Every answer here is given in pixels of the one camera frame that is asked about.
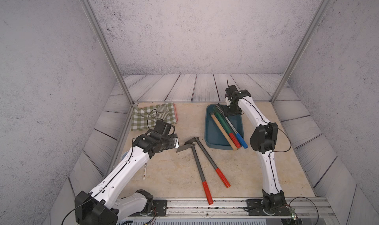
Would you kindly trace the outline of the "blue handle metal hoe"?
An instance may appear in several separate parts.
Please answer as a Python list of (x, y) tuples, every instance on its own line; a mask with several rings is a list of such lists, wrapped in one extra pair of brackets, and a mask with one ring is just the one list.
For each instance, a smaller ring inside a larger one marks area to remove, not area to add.
[(223, 117), (225, 118), (225, 120), (227, 121), (227, 123), (229, 124), (230, 128), (233, 130), (234, 134), (235, 134), (235, 137), (237, 138), (237, 140), (239, 141), (240, 145), (243, 146), (245, 149), (248, 148), (248, 145), (246, 144), (246, 142), (244, 141), (243, 137), (238, 133), (238, 131), (235, 129), (235, 127), (233, 126), (233, 124), (230, 122), (230, 120), (228, 119), (228, 117), (225, 115), (223, 109), (222, 109), (222, 105), (220, 104), (217, 104), (216, 107), (218, 108), (219, 112), (223, 115)]

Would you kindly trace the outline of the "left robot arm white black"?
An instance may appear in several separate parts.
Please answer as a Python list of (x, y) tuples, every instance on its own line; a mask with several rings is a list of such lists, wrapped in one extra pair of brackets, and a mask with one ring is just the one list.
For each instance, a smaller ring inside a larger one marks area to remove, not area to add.
[(179, 147), (175, 127), (157, 120), (153, 129), (132, 141), (126, 156), (114, 170), (90, 192), (81, 191), (75, 198), (75, 221), (79, 225), (116, 225), (134, 215), (153, 214), (154, 197), (139, 189), (131, 196), (120, 199), (119, 195), (133, 176), (155, 154)]

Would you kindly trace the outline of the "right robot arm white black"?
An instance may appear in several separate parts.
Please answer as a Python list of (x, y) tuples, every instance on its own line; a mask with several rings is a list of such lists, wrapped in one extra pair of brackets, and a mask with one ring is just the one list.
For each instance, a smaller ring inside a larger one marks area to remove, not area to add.
[(226, 103), (224, 109), (227, 116), (244, 113), (252, 123), (254, 132), (250, 145), (260, 159), (263, 174), (262, 209), (267, 215), (274, 215), (287, 205), (275, 165), (275, 145), (280, 129), (277, 123), (264, 116), (247, 90), (238, 90), (235, 85), (228, 86)]

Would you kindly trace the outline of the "wooden handle hoe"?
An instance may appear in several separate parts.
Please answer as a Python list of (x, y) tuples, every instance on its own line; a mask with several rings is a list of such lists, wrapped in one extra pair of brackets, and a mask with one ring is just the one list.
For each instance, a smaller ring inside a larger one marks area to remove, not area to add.
[(232, 149), (234, 151), (237, 151), (238, 150), (237, 146), (234, 144), (232, 139), (226, 133), (225, 129), (222, 127), (220, 122), (217, 120), (216, 116), (213, 113), (211, 113), (210, 115), (211, 115), (212, 119), (214, 120), (214, 122), (216, 123), (216, 125), (218, 126), (218, 128), (220, 129), (220, 131), (222, 132), (222, 134), (224, 135), (224, 137), (226, 138), (226, 140), (228, 141), (228, 143), (230, 144), (230, 146), (232, 147)]

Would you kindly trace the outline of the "green red handle hoe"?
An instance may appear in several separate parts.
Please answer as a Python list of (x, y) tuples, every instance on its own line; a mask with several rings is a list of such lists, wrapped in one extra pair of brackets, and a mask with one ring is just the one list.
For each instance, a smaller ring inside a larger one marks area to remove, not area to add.
[(220, 124), (222, 125), (222, 127), (224, 128), (224, 130), (226, 131), (226, 133), (229, 135), (230, 139), (232, 140), (236, 148), (239, 149), (241, 145), (239, 141), (237, 140), (237, 138), (235, 137), (231, 127), (229, 126), (225, 118), (217, 111), (215, 111), (214, 114), (216, 118), (218, 119), (218, 121), (220, 122)]

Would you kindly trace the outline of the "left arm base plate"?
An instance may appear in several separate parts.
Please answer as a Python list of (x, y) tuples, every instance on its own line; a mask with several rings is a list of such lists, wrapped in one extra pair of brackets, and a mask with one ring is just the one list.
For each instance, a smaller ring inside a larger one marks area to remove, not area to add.
[(157, 217), (165, 217), (167, 212), (167, 200), (166, 199), (154, 199), (153, 206), (149, 213), (137, 212), (130, 217), (152, 217), (153, 215)]

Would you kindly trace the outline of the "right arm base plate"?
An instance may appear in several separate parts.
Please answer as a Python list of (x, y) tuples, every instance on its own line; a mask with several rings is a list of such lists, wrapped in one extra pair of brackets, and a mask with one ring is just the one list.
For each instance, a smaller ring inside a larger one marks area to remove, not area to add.
[(287, 207), (281, 207), (271, 212), (263, 209), (261, 199), (247, 199), (244, 211), (248, 212), (249, 216), (291, 216), (291, 212)]

